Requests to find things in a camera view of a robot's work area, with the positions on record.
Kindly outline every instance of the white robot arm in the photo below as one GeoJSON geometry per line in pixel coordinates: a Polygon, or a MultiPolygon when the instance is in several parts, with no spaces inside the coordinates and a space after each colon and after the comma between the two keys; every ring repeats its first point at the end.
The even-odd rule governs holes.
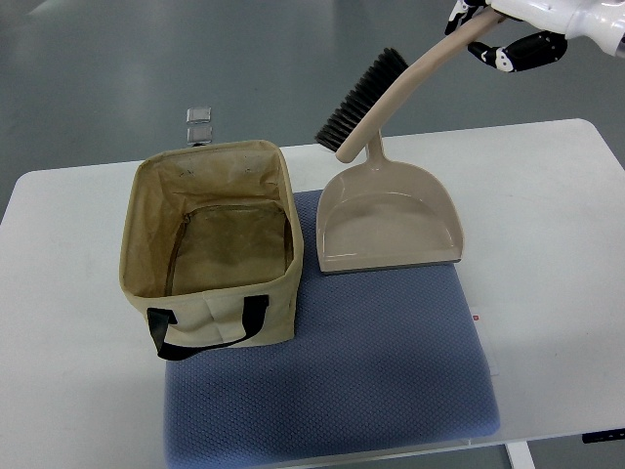
{"type": "Polygon", "coordinates": [[[469,50],[503,71],[521,71],[557,61],[566,41],[587,36],[612,56],[625,58],[625,1],[610,0],[458,0],[446,34],[490,6],[507,17],[527,21],[544,31],[507,48],[475,43],[469,50]]]}

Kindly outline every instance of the brush bristles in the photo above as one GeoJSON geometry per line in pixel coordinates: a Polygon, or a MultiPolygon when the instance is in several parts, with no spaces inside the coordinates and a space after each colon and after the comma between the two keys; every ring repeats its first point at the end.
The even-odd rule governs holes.
{"type": "Polygon", "coordinates": [[[336,151],[349,137],[362,117],[408,68],[395,49],[385,49],[345,97],[327,123],[314,137],[327,149],[336,151]]]}

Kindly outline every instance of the beige fabric bag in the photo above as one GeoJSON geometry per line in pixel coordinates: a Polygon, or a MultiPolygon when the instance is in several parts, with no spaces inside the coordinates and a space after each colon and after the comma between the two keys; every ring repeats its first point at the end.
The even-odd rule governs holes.
{"type": "Polygon", "coordinates": [[[119,275],[159,357],[291,339],[303,254],[274,144],[166,151],[138,168],[119,275]]]}

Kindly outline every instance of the blue cushion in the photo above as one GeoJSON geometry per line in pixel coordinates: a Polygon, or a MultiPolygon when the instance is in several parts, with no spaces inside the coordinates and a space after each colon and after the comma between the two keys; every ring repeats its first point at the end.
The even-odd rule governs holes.
{"type": "Polygon", "coordinates": [[[295,339],[167,363],[171,468],[246,467],[499,427],[454,266],[323,275],[319,195],[296,194],[306,252],[295,339]]]}

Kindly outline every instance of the gray floor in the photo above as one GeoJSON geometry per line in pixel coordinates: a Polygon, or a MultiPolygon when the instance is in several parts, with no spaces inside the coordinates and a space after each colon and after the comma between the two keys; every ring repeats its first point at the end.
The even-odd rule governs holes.
{"type": "MultiPolygon", "coordinates": [[[[188,107],[213,108],[215,142],[313,136],[384,47],[416,60],[453,0],[0,0],[0,215],[25,172],[144,159],[186,143],[188,107]]],[[[534,32],[506,21],[487,42],[534,32]]],[[[558,63],[506,75],[464,54],[384,135],[581,117],[625,161],[625,62],[586,39],[558,63]]],[[[536,467],[622,467],[620,442],[530,445],[536,467]]],[[[503,448],[364,468],[505,468],[503,448]]]]}

